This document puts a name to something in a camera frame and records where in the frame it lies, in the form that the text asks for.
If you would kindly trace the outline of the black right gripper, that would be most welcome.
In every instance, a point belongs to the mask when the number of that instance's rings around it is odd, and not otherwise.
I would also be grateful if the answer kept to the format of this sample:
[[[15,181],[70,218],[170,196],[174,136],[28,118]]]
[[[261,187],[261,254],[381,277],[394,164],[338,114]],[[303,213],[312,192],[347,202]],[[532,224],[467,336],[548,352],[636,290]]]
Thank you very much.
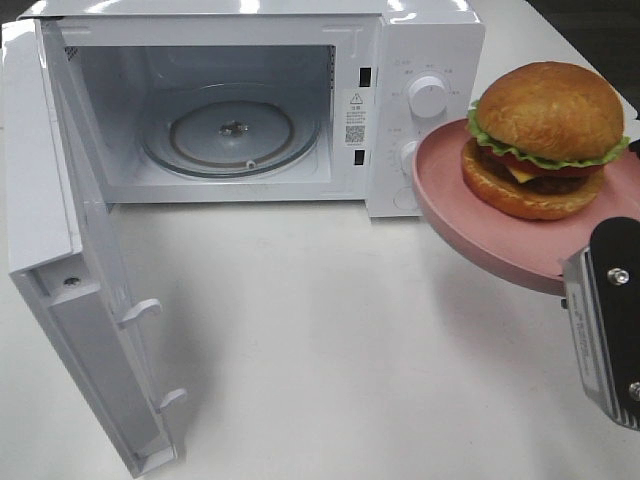
[[[640,155],[640,141],[634,141],[629,145],[629,150],[634,152],[636,155]]]

